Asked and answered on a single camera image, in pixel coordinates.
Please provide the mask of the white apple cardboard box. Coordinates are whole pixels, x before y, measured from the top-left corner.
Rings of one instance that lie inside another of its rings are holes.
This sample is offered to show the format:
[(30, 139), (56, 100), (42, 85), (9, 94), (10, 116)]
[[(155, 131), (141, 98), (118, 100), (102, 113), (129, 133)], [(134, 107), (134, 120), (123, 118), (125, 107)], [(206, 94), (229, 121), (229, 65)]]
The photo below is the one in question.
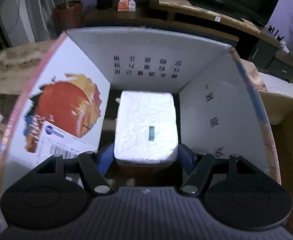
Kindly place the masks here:
[(50, 47), (0, 148), (0, 213), (40, 231), (81, 218), (275, 224), (283, 197), (262, 99), (235, 49), (140, 28)]

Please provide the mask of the brown cardboard box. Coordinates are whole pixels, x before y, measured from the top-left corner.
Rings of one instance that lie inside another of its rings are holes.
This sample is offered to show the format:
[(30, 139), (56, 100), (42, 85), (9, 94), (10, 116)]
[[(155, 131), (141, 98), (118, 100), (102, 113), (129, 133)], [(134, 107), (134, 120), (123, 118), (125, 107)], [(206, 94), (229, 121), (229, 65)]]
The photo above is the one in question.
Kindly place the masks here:
[[(282, 186), (293, 199), (293, 98), (260, 91), (271, 124)], [(293, 209), (286, 227), (293, 232)]]

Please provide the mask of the wooden TV stand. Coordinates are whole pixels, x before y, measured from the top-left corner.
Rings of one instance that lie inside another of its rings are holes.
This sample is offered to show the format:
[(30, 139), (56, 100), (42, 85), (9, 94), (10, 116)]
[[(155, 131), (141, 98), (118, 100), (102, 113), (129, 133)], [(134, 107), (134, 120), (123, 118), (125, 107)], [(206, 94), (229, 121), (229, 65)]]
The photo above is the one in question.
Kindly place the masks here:
[(293, 57), (283, 50), (274, 28), (196, 7), (186, 0), (149, 0), (134, 12), (118, 11), (116, 5), (106, 10), (89, 8), (83, 24), (155, 28), (225, 42), (259, 71), (293, 83)]

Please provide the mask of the potted ficus tree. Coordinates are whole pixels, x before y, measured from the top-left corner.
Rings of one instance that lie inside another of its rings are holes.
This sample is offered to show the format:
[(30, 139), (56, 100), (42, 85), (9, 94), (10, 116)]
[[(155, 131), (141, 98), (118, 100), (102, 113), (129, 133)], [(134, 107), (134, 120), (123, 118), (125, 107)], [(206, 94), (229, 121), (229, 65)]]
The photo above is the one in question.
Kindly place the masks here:
[(81, 28), (82, 7), (80, 0), (64, 0), (52, 10), (52, 18), (58, 34), (68, 29)]

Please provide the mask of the small tissue pack on stand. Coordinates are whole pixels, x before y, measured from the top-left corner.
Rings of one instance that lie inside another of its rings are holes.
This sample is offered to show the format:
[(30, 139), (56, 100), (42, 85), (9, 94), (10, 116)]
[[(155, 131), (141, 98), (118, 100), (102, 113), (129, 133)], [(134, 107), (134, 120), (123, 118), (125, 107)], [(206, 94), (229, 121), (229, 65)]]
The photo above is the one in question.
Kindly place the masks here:
[(119, 0), (118, 2), (118, 11), (136, 11), (136, 3), (134, 0)]

